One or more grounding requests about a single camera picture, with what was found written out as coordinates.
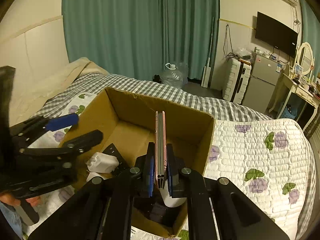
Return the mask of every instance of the gray refrigerator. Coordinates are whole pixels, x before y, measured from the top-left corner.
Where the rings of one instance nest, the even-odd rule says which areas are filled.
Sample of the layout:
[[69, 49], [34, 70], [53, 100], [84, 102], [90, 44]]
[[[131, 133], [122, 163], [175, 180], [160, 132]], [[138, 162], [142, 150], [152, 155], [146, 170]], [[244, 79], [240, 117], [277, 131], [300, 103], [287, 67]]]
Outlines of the gray refrigerator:
[[280, 70], [281, 65], [278, 62], [256, 55], [242, 105], [264, 114], [277, 84]]

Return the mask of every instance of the beige blanket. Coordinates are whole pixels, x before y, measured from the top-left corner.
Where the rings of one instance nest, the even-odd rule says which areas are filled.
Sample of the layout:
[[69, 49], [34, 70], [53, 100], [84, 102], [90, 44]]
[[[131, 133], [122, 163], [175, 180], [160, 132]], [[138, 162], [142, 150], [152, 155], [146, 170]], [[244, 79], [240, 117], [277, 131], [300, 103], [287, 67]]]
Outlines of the beige blanket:
[[40, 80], [33, 87], [27, 88], [22, 95], [12, 97], [9, 110], [9, 125], [23, 122], [34, 115], [45, 102], [62, 93], [71, 83], [87, 73], [99, 72], [108, 75], [108, 71], [94, 62], [82, 57], [69, 63], [61, 71], [44, 80]]

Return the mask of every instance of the green curtain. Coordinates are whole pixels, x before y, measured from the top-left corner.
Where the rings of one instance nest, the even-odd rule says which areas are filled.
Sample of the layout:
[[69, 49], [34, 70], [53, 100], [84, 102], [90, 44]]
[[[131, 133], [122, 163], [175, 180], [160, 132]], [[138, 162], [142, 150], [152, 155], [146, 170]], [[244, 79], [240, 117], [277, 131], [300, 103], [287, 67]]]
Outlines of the green curtain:
[[69, 61], [87, 57], [110, 73], [152, 80], [170, 63], [202, 78], [219, 0], [62, 0]]
[[300, 0], [303, 18], [303, 42], [308, 42], [315, 57], [314, 82], [320, 70], [320, 23], [306, 0]]

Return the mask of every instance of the flat screen television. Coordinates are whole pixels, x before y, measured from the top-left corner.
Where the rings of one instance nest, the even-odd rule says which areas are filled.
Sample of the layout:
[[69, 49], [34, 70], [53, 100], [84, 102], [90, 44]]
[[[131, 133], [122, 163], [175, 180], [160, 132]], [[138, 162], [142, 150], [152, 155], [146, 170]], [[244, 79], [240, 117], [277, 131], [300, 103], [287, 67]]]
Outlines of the flat screen television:
[[298, 34], [288, 26], [258, 12], [256, 39], [264, 41], [288, 54], [295, 57]]

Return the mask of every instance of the gingham blanket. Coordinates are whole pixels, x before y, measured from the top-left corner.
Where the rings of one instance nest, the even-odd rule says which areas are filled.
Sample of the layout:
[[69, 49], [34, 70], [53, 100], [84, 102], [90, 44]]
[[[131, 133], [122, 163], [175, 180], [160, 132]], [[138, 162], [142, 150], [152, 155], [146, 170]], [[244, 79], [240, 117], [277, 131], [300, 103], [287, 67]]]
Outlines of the gingham blanket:
[[[270, 117], [248, 107], [225, 100], [194, 96], [183, 90], [152, 81], [141, 81], [116, 74], [104, 76], [100, 73], [89, 73], [75, 80], [63, 93], [48, 100], [36, 115], [43, 115], [45, 117], [60, 116], [63, 109], [78, 93], [88, 92], [97, 94], [105, 87], [113, 87], [119, 90], [167, 99], [181, 105], [208, 112], [218, 120], [234, 122], [271, 120]], [[315, 198], [315, 160], [313, 155], [308, 156], [308, 158], [310, 160], [309, 179], [307, 181], [306, 200], [299, 216], [297, 239], [307, 230]]]

